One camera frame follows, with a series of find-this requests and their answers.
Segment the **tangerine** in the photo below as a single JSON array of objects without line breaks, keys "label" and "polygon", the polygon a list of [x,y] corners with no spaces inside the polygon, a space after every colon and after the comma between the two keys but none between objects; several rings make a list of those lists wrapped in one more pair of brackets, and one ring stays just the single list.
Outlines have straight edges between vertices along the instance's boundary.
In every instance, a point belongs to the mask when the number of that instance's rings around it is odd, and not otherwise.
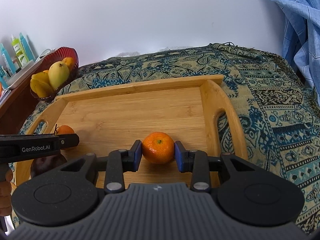
[{"label": "tangerine", "polygon": [[143,140],[142,154],[151,163],[168,163],[174,157],[174,141],[164,132],[153,132]]},{"label": "tangerine", "polygon": [[75,131],[68,125],[62,125],[60,127],[57,128],[57,131],[55,134],[71,134],[71,133],[75,133]]}]

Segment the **white wall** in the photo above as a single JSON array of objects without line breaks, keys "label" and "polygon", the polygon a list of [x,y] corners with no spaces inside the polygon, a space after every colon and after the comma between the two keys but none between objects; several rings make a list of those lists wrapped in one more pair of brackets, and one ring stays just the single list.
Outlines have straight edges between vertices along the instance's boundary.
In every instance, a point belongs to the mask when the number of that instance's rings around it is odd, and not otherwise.
[{"label": "white wall", "polygon": [[281,54],[283,29],[283,14],[269,0],[0,0],[0,41],[10,54],[11,34],[23,32],[38,54],[75,48],[80,65],[228,41]]}]

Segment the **dark purple fruit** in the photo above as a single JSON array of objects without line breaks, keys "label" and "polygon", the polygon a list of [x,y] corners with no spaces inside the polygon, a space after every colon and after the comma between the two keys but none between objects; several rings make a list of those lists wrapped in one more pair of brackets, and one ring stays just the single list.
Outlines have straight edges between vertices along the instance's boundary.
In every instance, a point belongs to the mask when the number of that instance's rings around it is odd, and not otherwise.
[{"label": "dark purple fruit", "polygon": [[62,154],[34,159],[30,167],[31,178],[50,171],[67,162]]}]

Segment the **red fruit bowl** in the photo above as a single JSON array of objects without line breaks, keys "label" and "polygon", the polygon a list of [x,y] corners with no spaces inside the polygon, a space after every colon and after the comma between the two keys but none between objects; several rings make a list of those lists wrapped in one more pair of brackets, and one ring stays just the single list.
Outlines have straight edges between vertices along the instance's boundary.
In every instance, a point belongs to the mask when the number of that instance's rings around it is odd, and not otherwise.
[{"label": "red fruit bowl", "polygon": [[55,52],[45,56],[45,58],[43,59],[42,63],[40,64],[40,66],[38,68],[38,72],[49,69],[53,63],[55,63],[57,61],[62,61],[65,57],[72,57],[75,61],[75,64],[71,70],[71,73],[70,73],[68,80],[66,82],[64,82],[60,87],[58,87],[52,95],[50,95],[49,97],[46,97],[46,98],[38,97],[38,95],[35,92],[33,92],[30,88],[30,92],[34,98],[38,99],[39,101],[51,102],[52,100],[54,100],[57,93],[64,86],[68,85],[70,82],[72,82],[76,78],[78,68],[79,68],[78,54],[75,49],[67,48],[67,47],[61,47],[61,48],[57,49]]}]

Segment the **wooden tray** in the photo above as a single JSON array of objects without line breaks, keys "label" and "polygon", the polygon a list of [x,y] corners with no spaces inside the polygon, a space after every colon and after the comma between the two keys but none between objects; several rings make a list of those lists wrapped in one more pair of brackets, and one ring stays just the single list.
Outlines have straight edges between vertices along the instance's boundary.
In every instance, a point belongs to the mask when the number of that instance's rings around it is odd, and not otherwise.
[{"label": "wooden tray", "polygon": [[[186,149],[220,155],[218,118],[226,112],[235,154],[247,159],[246,142],[240,120],[220,88],[223,75],[161,79],[98,88],[58,96],[28,129],[33,134],[41,121],[47,123],[44,133],[54,131],[55,124],[71,126],[80,138],[77,147],[62,151],[67,159],[89,152],[106,156],[112,150],[129,149],[136,139],[143,140],[154,131],[180,140]],[[29,179],[32,161],[17,163],[16,184]],[[103,187],[100,172],[97,187]],[[148,163],[143,157],[139,170],[126,172],[126,187],[131,182],[190,183],[190,173],[179,173],[177,164]],[[212,185],[218,185],[212,174]]]}]

